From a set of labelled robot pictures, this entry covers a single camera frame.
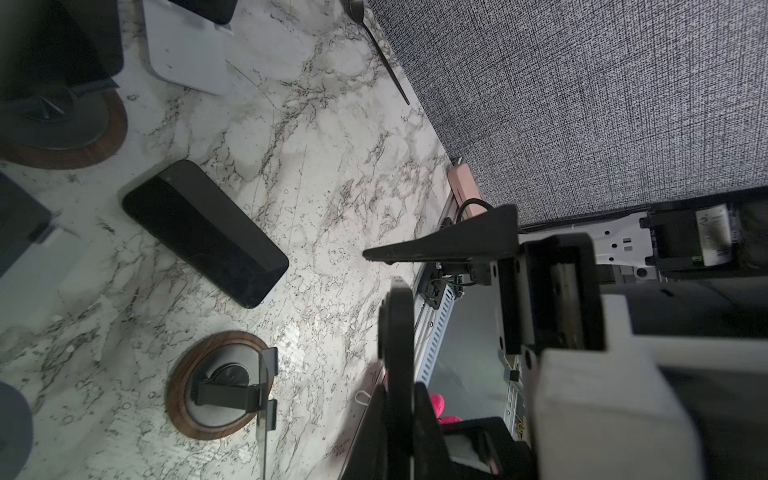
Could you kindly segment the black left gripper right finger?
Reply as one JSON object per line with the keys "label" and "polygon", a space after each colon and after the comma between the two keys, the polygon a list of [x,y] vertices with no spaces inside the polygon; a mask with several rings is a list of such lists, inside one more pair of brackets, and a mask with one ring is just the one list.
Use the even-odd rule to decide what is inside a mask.
{"label": "black left gripper right finger", "polygon": [[423,238],[363,251],[372,262],[465,263],[513,257],[519,249],[517,208],[502,205]]}

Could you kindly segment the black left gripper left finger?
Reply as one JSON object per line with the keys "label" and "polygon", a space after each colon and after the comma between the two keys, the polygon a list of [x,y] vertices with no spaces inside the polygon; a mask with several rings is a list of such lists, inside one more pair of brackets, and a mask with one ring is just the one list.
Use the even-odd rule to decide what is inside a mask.
{"label": "black left gripper left finger", "polygon": [[386,479],[409,479],[413,455],[414,298],[400,277],[392,279],[379,310],[379,358],[387,374]]}

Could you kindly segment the black phone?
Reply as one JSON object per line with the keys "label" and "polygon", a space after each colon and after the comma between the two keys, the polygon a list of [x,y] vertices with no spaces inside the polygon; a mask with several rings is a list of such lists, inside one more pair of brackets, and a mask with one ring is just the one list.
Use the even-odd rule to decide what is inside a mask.
{"label": "black phone", "polygon": [[282,250],[189,160],[133,188],[122,208],[246,309],[257,307],[288,270]]}
{"label": "black phone", "polygon": [[124,65],[116,1],[3,1],[1,99],[106,80]]}
{"label": "black phone", "polygon": [[217,25],[229,24],[237,7],[237,0],[170,0],[172,3]]}

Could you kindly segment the purple phone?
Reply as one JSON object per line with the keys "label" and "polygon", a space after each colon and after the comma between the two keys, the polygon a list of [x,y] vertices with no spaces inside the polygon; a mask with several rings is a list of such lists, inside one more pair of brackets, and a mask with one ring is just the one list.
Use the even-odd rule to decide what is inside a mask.
{"label": "purple phone", "polygon": [[1,174],[1,275],[46,231],[52,213]]}

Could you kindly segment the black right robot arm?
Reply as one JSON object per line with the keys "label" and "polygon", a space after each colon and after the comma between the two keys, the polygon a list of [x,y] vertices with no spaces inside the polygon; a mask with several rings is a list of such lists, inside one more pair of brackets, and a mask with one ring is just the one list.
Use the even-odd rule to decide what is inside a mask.
{"label": "black right robot arm", "polygon": [[605,294],[638,335],[767,337],[767,189],[541,221],[525,240],[590,235]]}

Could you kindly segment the pink phone case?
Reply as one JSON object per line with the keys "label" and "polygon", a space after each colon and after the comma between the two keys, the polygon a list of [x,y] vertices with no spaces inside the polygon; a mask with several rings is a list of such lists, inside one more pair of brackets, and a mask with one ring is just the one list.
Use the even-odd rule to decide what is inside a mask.
{"label": "pink phone case", "polygon": [[[447,173],[448,182],[456,203],[461,207],[467,200],[482,199],[474,176],[467,164],[453,166]],[[478,204],[470,204],[460,216],[461,220],[466,220],[485,213],[487,209]]]}

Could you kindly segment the wooden round phone stand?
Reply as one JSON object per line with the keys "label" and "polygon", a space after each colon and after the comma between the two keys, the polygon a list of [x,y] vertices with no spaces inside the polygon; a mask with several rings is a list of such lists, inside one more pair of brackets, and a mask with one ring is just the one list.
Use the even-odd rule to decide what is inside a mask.
{"label": "wooden round phone stand", "polygon": [[220,440],[255,427],[255,477],[267,476],[268,434],[276,429],[279,350],[245,331],[224,331],[194,344],[176,363],[165,393],[176,429],[199,441]]}

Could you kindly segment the white stand back right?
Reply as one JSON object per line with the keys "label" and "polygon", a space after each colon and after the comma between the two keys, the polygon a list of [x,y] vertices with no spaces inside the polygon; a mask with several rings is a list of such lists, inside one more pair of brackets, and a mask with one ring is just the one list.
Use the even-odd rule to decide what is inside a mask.
{"label": "white stand back right", "polygon": [[174,84],[212,95],[230,90],[225,39],[231,26],[218,25],[171,1],[142,3],[153,72]]}

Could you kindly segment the white stand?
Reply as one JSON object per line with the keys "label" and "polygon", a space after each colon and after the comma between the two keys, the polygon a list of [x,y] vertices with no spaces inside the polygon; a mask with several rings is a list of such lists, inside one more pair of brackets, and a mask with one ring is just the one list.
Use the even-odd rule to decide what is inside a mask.
{"label": "white stand", "polygon": [[59,226],[52,226],[41,243],[30,245],[1,276],[1,332],[38,329],[60,285],[88,247],[87,241]]}
{"label": "white stand", "polygon": [[171,1],[142,3],[153,72],[174,84],[212,95],[230,90],[225,39],[231,26],[218,25]]}

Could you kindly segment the white stand centre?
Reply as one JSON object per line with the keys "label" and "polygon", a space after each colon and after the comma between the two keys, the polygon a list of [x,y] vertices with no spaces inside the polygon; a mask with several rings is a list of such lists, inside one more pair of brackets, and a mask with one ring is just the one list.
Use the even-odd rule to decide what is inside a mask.
{"label": "white stand centre", "polygon": [[52,226],[41,243],[30,245],[1,276],[1,332],[38,329],[60,285],[88,247],[87,241],[59,226]]}

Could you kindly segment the wooden grey stand back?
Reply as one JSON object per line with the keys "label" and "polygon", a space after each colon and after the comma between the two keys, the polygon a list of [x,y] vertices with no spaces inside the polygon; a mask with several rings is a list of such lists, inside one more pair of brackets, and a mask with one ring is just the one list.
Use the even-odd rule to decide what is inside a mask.
{"label": "wooden grey stand back", "polygon": [[43,170],[76,170],[115,155],[127,137],[112,79],[1,102],[1,159]]}

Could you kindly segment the aluminium front rail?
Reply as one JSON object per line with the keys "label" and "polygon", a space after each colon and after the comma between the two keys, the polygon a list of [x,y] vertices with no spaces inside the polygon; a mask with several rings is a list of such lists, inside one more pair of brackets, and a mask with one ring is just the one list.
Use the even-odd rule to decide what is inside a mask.
{"label": "aluminium front rail", "polygon": [[424,263],[417,277],[414,294],[414,361],[415,381],[428,385],[448,330],[450,317],[458,298],[456,280],[445,280],[438,263]]}

